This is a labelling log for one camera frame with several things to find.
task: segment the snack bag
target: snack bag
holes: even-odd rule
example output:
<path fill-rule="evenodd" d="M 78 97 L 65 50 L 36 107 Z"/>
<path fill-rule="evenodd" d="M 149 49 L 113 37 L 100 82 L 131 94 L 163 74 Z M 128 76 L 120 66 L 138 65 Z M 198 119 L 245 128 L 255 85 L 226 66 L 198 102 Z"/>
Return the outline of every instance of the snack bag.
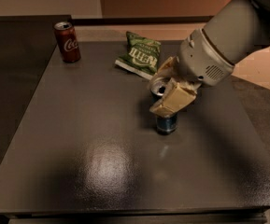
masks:
<path fill-rule="evenodd" d="M 159 41 L 127 32 L 128 53 L 120 56 L 115 64 L 146 79 L 152 79 L 157 72 L 160 56 Z"/>

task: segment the can held by gripper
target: can held by gripper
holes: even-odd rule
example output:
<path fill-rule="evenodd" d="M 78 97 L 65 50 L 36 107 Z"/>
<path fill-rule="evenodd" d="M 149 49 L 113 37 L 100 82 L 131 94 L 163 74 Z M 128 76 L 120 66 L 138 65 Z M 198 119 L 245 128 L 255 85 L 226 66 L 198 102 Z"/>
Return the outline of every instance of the can held by gripper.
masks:
<path fill-rule="evenodd" d="M 54 33 L 63 61 L 66 63 L 78 61 L 80 52 L 76 31 L 72 24 L 67 21 L 58 22 L 54 25 Z"/>
<path fill-rule="evenodd" d="M 151 84 L 151 94 L 154 103 L 163 97 L 165 87 L 169 82 L 168 78 L 158 78 Z M 178 127 L 178 114 L 174 114 L 170 117 L 160 117 L 155 115 L 156 128 L 158 133 L 170 134 Z"/>

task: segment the blue can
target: blue can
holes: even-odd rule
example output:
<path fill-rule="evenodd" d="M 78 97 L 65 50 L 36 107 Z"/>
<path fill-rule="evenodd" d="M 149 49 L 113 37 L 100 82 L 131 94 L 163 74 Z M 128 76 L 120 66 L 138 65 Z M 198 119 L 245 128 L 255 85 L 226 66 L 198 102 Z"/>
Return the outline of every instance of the blue can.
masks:
<path fill-rule="evenodd" d="M 151 94 L 154 103 L 163 97 L 168 82 L 169 78 L 164 77 L 157 78 L 152 82 Z M 170 134 L 178 127 L 178 114 L 166 118 L 155 116 L 155 120 L 158 133 Z"/>

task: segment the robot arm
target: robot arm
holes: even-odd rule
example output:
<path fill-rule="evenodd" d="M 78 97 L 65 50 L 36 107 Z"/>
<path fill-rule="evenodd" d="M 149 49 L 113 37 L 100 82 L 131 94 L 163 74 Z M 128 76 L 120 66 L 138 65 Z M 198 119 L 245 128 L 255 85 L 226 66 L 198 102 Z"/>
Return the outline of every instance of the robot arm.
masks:
<path fill-rule="evenodd" d="M 215 86 L 252 52 L 270 46 L 270 0 L 232 0 L 203 29 L 180 45 L 173 62 L 151 81 L 170 75 L 163 98 L 151 112 L 168 117 L 188 105 L 201 85 Z"/>

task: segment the gray tabletop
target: gray tabletop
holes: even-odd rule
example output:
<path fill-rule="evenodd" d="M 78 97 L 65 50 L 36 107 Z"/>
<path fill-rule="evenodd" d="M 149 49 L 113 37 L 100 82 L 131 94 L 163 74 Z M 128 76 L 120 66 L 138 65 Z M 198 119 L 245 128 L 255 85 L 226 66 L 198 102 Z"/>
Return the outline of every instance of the gray tabletop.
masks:
<path fill-rule="evenodd" d="M 165 42 L 161 59 L 179 42 Z M 123 42 L 56 49 L 0 166 L 0 213 L 191 213 L 270 207 L 270 162 L 229 79 L 170 135 L 148 82 L 114 66 Z"/>

